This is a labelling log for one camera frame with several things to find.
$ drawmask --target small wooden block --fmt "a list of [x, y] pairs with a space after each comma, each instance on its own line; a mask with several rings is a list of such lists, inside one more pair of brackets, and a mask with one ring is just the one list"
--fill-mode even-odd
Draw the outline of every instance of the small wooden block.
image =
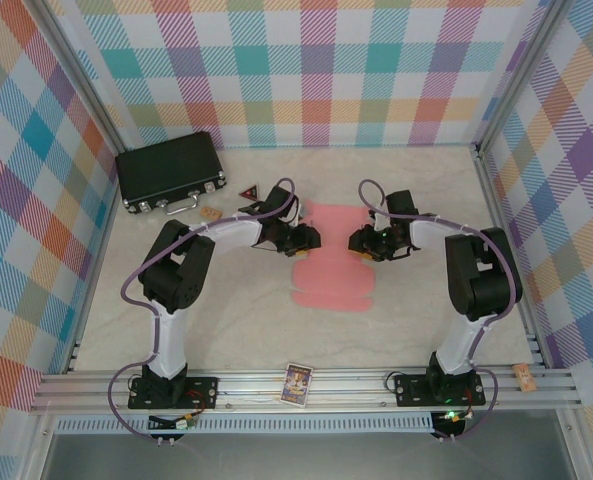
[[212, 207], [203, 207], [200, 209], [200, 215], [208, 220], [218, 220], [223, 216], [223, 212]]
[[532, 373], [529, 371], [529, 365], [520, 363], [514, 365], [512, 369], [516, 374], [516, 379], [523, 392], [534, 392], [537, 390], [536, 383], [534, 383], [534, 377], [532, 377]]

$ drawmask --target white table surface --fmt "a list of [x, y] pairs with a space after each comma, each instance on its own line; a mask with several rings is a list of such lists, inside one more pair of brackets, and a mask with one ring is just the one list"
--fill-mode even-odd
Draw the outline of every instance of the white table surface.
[[[254, 183], [261, 198], [283, 176], [301, 198], [361, 205], [360, 180], [379, 181], [387, 193], [410, 189], [416, 207], [472, 227], [492, 226], [466, 147], [225, 150], [228, 185], [201, 197], [231, 215], [250, 202], [238, 196]], [[372, 199], [378, 196], [375, 191]], [[124, 279], [144, 260], [170, 218], [203, 221], [198, 210], [168, 217], [160, 210], [130, 215], [119, 206], [92, 301], [77, 370], [118, 369], [150, 350], [150, 313], [124, 303]], [[185, 353], [190, 368], [314, 368], [426, 365], [455, 312], [449, 301], [444, 255], [421, 250], [410, 258], [371, 263], [374, 305], [365, 313], [300, 307], [290, 292], [300, 258], [241, 248], [214, 257], [201, 297], [190, 308]], [[142, 297], [136, 281], [129, 288]], [[531, 363], [517, 309], [487, 335], [480, 364]]]

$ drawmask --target red triangle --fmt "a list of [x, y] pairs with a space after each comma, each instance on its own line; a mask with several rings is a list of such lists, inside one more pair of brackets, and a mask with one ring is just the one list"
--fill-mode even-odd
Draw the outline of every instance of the red triangle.
[[253, 187], [249, 187], [244, 192], [240, 192], [239, 195], [247, 200], [251, 200], [252, 202], [258, 201], [258, 184], [254, 185]]

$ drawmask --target black briefcase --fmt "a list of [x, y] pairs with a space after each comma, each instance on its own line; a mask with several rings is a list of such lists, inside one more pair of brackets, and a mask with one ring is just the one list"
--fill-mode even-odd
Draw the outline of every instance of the black briefcase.
[[[121, 153], [116, 172], [123, 205], [130, 213], [162, 207], [171, 215], [198, 206], [198, 196], [227, 184], [207, 132]], [[171, 203], [186, 200], [179, 208]]]

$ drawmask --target pink paper shape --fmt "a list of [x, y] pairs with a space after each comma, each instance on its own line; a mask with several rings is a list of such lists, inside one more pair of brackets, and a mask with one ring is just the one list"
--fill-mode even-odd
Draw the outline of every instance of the pink paper shape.
[[347, 249], [349, 237], [368, 223], [366, 207], [308, 202], [303, 220], [321, 236], [321, 248], [294, 264], [293, 292], [298, 305], [341, 312], [364, 312], [372, 306], [366, 295], [374, 290], [374, 271], [360, 255]]

